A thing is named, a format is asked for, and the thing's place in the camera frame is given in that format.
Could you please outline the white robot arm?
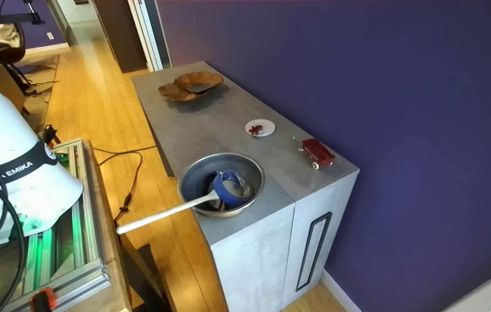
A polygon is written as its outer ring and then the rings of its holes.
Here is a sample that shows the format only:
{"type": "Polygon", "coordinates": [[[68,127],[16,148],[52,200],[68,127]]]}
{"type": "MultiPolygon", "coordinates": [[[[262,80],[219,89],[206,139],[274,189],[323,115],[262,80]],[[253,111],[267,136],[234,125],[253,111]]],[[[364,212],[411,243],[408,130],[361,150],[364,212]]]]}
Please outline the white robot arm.
{"type": "Polygon", "coordinates": [[[55,155],[0,94],[0,174],[26,236],[50,229],[83,195],[55,155]]]}

